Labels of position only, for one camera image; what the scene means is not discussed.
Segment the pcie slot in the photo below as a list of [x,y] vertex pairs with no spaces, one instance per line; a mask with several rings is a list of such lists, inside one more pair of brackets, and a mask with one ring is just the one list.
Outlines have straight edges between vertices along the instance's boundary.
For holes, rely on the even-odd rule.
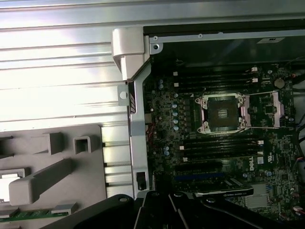
[[216,169],[222,168],[221,162],[206,162],[206,163],[188,163],[175,166],[175,172],[177,174],[194,174],[215,171]]
[[203,174],[188,174],[178,175],[174,177],[175,181],[190,181],[190,180],[202,180],[216,177],[224,177],[224,173],[203,173]]

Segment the green circuit board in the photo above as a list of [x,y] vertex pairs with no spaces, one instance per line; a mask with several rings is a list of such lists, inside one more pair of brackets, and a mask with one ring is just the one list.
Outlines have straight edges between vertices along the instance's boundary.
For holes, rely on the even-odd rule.
[[[228,195],[228,200],[272,219],[279,218],[280,213],[284,213],[287,218],[295,217],[291,207],[292,202],[295,202],[293,194],[298,192],[299,187],[296,182],[297,172],[293,168],[297,150],[291,73],[276,64],[257,65],[254,69],[254,72],[245,71],[240,76],[232,74],[235,81],[231,87],[224,87],[224,90],[212,86],[207,90],[200,86],[201,83],[210,85],[209,81],[220,83],[217,80],[224,73],[205,73],[207,80],[201,80],[198,86],[195,85],[196,81],[193,84],[187,81],[198,80],[198,76],[188,75],[185,71],[187,80],[182,80],[184,84],[177,84],[179,69],[176,72],[158,74],[145,82],[144,108],[151,188],[205,192],[206,189],[212,189],[213,185],[223,186],[222,190],[234,189],[232,184],[239,189],[246,189],[249,185],[254,188],[253,195]],[[243,77],[250,77],[251,82],[248,80],[247,85],[238,88],[235,82]],[[277,79],[282,80],[280,83],[284,81],[284,86],[276,84],[275,87]],[[242,124],[235,131],[200,133],[198,129],[205,128],[203,116],[206,111],[203,112],[198,99],[204,95],[223,95],[221,98],[226,99],[234,93],[243,97],[250,95],[247,108],[250,122]],[[275,99],[281,104],[280,116],[277,115],[279,106],[275,107]],[[229,113],[231,110],[220,110],[218,114]],[[211,113],[209,115],[207,120],[212,123],[213,117]],[[230,151],[228,154],[221,154],[227,148],[218,144],[224,142],[229,148],[235,144],[234,141],[242,138],[249,138],[250,142],[246,145],[236,143],[232,149],[238,153]],[[186,151],[184,148],[188,145],[192,146]]]
[[54,217],[64,217],[67,216],[68,212],[63,213],[51,213],[51,209],[42,209],[42,210],[32,210],[32,211],[17,211],[9,218],[0,219],[0,222],[13,222],[20,220],[29,220],[29,219],[44,219],[44,218],[54,218]]

